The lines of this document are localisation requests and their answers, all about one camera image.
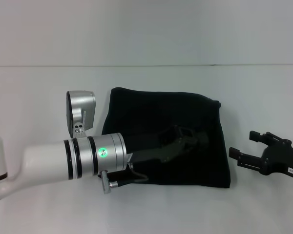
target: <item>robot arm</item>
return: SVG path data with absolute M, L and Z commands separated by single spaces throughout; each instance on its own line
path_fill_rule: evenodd
M 8 177 L 0 138 L 0 199 L 23 188 L 97 174 L 101 174 L 104 193 L 109 193 L 113 186 L 106 172 L 126 169 L 130 155 L 121 134 L 88 137 L 85 134 L 93 127 L 93 92 L 67 92 L 66 103 L 67 126 L 72 139 L 28 147 L 14 177 Z

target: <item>metal bracket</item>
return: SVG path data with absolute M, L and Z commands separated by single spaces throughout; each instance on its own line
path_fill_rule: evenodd
M 80 122 L 77 122 L 74 125 L 73 138 L 83 138 L 83 137 L 87 137 L 84 130 L 84 125 Z
M 111 192 L 111 187 L 109 185 L 109 180 L 106 171 L 101 172 L 101 180 L 104 194 L 109 194 Z

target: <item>white wall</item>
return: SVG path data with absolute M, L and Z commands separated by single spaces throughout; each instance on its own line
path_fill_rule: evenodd
M 293 63 L 293 0 L 0 0 L 0 65 Z
M 250 130 L 293 141 L 293 65 L 267 63 L 293 63 L 293 0 L 0 0 L 9 174 L 24 147 L 69 138 L 66 91 L 95 92 L 99 134 L 117 86 L 219 100 L 226 148 L 260 156 Z M 261 65 L 178 66 L 187 64 Z M 293 234 L 293 178 L 229 163 L 230 189 L 128 185 L 103 195 L 94 177 L 19 191 L 0 201 L 0 234 Z

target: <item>green led light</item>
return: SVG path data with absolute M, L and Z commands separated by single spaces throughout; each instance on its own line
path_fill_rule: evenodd
M 98 154 L 99 154 L 100 157 L 106 157 L 107 156 L 107 150 L 106 150 L 106 148 L 100 148 L 98 150 Z

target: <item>black velvet pouch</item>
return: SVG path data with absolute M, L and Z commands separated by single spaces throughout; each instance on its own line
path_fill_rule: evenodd
M 128 139 L 135 135 L 156 135 L 174 126 L 204 133 L 208 137 L 204 147 L 198 143 L 168 162 L 151 159 L 135 162 L 133 168 L 148 177 L 145 183 L 229 188 L 230 171 L 219 120 L 220 107 L 218 101 L 199 94 L 114 88 L 102 134 L 121 133 Z M 136 175 L 127 167 L 125 171 L 109 173 L 108 177 L 115 181 L 133 179 Z

